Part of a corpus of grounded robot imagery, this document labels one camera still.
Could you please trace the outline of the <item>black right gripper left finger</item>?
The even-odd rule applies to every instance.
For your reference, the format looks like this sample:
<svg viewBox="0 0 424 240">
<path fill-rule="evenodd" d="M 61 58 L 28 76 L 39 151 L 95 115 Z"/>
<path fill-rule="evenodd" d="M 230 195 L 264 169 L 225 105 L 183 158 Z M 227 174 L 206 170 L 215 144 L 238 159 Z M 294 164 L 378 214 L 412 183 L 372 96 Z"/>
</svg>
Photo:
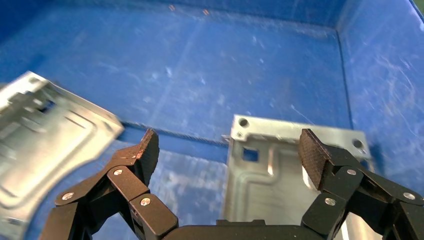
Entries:
<svg viewBox="0 0 424 240">
<path fill-rule="evenodd" d="M 57 196 L 40 239 L 90 240 L 115 214 L 138 239 L 163 239 L 179 220 L 148 187 L 159 153 L 152 129 L 138 144 L 117 150 L 98 173 Z"/>
</svg>

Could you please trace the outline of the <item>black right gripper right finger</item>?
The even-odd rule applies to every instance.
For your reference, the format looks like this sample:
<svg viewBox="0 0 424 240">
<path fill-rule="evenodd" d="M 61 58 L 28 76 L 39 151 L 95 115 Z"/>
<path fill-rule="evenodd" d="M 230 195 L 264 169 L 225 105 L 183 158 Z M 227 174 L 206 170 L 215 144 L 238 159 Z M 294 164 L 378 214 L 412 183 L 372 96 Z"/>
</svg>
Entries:
<svg viewBox="0 0 424 240">
<path fill-rule="evenodd" d="M 324 144 L 308 128 L 301 131 L 298 155 L 319 191 L 301 219 L 302 227 L 332 240 L 354 214 L 384 240 L 423 239 L 421 195 L 367 170 L 348 150 Z"/>
</svg>

